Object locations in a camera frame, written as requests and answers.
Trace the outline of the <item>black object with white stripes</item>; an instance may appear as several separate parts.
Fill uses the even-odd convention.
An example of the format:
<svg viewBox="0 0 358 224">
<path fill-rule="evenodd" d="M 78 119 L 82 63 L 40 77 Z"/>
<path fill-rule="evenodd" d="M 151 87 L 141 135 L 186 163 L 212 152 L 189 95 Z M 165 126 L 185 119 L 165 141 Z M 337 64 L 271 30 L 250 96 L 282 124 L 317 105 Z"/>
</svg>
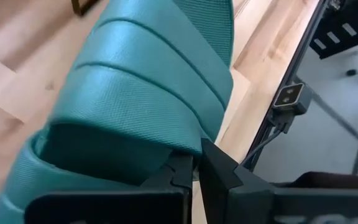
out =
<svg viewBox="0 0 358 224">
<path fill-rule="evenodd" d="M 358 0 L 347 0 L 343 7 L 324 16 L 316 29 L 310 47 L 320 59 L 358 45 Z"/>
</svg>

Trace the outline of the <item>teal fabric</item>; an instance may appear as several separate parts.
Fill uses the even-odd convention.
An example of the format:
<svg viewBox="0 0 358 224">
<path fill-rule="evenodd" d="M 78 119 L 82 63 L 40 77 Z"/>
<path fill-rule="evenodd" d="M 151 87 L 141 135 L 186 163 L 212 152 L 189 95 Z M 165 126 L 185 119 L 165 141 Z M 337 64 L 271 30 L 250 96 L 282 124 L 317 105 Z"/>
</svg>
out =
<svg viewBox="0 0 358 224">
<path fill-rule="evenodd" d="M 215 141 L 233 89 L 232 0 L 111 0 L 0 190 L 0 224 L 54 192 L 140 186 Z"/>
</svg>

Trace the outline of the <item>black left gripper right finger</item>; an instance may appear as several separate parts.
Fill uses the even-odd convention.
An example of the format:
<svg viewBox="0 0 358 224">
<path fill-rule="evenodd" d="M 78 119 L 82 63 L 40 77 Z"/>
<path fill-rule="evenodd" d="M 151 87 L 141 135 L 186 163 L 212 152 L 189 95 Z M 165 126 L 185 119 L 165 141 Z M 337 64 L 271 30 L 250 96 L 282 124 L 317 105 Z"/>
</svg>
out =
<svg viewBox="0 0 358 224">
<path fill-rule="evenodd" d="M 211 141 L 201 145 L 208 224 L 358 224 L 358 175 L 307 172 L 293 182 L 271 183 Z"/>
</svg>

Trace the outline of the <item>black aluminium rig frame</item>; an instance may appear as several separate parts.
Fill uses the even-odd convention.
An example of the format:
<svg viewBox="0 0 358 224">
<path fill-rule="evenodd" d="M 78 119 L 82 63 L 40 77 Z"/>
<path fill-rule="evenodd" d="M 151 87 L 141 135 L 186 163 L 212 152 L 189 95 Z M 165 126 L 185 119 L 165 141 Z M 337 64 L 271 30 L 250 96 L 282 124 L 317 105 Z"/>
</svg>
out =
<svg viewBox="0 0 358 224">
<path fill-rule="evenodd" d="M 278 86 L 278 89 L 273 97 L 273 100 L 267 110 L 267 113 L 262 120 L 262 124 L 260 125 L 260 128 L 250 145 L 250 152 L 247 153 L 247 156 L 249 156 L 252 152 L 255 151 L 255 148 L 259 146 L 263 141 L 269 138 L 270 132 L 273 128 L 273 103 L 276 97 L 278 96 L 278 93 L 280 89 L 284 86 L 287 86 L 293 82 L 293 79 L 295 78 L 296 72 L 298 70 L 298 67 L 300 65 L 300 62 L 302 61 L 305 52 L 312 40 L 312 37 L 315 33 L 315 30 L 324 14 L 324 11 L 326 10 L 326 7 L 328 5 L 329 0 L 318 0 L 316 9 L 313 11 L 313 14 L 311 16 L 311 19 L 306 27 L 306 30 L 300 39 L 300 43 L 298 44 L 295 53 L 291 59 L 291 62 L 289 63 L 289 66 L 287 67 L 287 70 L 284 73 L 284 76 L 280 82 L 280 85 Z"/>
</svg>

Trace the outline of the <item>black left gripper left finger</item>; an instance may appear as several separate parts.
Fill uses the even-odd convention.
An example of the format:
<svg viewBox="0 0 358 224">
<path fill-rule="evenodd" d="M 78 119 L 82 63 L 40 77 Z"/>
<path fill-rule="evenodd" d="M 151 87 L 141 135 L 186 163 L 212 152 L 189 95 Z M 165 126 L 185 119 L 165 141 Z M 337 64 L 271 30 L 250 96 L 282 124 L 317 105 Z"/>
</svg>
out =
<svg viewBox="0 0 358 224">
<path fill-rule="evenodd" d="M 25 209 L 25 224 L 191 224 L 193 156 L 178 152 L 140 186 L 54 192 Z"/>
</svg>

